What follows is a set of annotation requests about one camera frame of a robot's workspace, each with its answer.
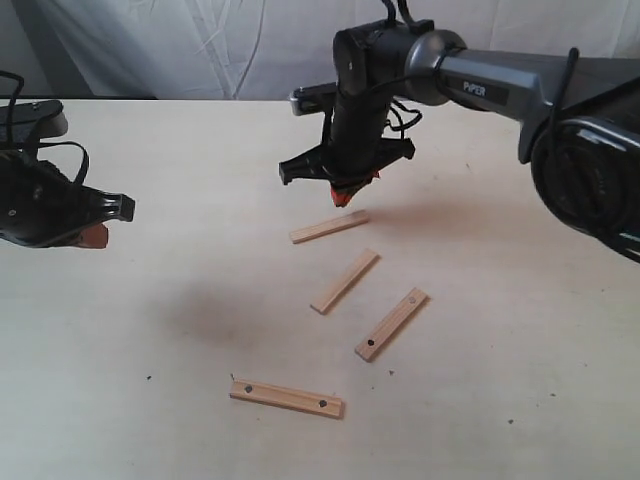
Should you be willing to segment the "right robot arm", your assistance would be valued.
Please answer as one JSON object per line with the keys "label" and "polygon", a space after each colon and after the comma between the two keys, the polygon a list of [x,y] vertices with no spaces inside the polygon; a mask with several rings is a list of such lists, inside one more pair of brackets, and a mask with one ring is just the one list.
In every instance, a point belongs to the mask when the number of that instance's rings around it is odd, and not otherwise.
{"label": "right robot arm", "polygon": [[518,160],[562,223],[629,260],[639,257],[639,63],[577,49],[540,55],[468,48],[429,21],[382,20],[333,39],[337,79],[296,89],[293,111],[323,113],[318,146],[279,166],[284,183],[327,181],[347,205],[379,172],[411,158],[411,140],[387,138],[401,99],[455,103],[518,122]]}

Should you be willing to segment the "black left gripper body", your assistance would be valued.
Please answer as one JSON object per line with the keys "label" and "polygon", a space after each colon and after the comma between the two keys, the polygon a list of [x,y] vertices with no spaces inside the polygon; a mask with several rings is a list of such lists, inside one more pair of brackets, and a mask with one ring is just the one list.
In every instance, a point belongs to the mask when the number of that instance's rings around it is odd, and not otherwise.
{"label": "black left gripper body", "polygon": [[49,161],[1,154],[1,238],[28,248],[75,247],[84,229],[131,222],[135,201],[69,180]]}

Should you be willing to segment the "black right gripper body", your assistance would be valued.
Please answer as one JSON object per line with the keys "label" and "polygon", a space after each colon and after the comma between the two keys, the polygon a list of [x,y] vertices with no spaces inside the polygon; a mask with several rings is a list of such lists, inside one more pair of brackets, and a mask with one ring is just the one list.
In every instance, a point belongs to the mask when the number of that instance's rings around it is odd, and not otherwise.
{"label": "black right gripper body", "polygon": [[415,146],[408,138],[385,138],[384,129],[393,96],[381,91],[348,95],[337,86],[332,111],[324,115],[321,142],[279,164],[287,185],[297,179],[325,180],[330,185],[368,185],[366,178],[395,161],[411,159]]}

